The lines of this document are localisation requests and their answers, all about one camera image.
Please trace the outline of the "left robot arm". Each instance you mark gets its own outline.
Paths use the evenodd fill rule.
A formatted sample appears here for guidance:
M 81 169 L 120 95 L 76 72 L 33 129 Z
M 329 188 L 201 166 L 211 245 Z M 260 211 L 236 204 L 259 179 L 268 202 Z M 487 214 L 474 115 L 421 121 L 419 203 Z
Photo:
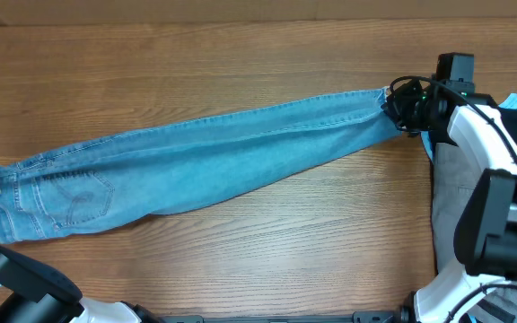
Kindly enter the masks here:
M 0 286 L 12 292 L 0 306 L 0 322 L 159 321 L 138 304 L 87 298 L 55 268 L 8 247 L 133 222 L 149 212 L 152 180 L 121 162 L 0 167 Z

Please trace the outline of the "light blue denim jeans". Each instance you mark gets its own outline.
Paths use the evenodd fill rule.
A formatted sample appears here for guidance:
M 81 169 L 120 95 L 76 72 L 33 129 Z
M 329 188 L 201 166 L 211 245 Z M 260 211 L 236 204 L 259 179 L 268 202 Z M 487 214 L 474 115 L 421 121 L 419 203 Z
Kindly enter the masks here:
M 223 202 L 397 135 L 383 89 L 144 128 L 0 166 L 0 242 L 107 231 Z

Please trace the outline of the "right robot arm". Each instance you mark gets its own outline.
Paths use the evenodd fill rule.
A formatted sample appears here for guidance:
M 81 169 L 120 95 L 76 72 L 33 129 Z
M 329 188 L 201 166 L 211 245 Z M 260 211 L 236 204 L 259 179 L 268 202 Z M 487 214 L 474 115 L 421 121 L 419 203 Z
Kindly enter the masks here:
M 454 232 L 454 256 L 411 293 L 397 322 L 457 322 L 487 294 L 517 290 L 517 144 L 487 94 L 423 76 L 390 84 L 382 106 L 397 129 L 445 131 L 478 171 Z

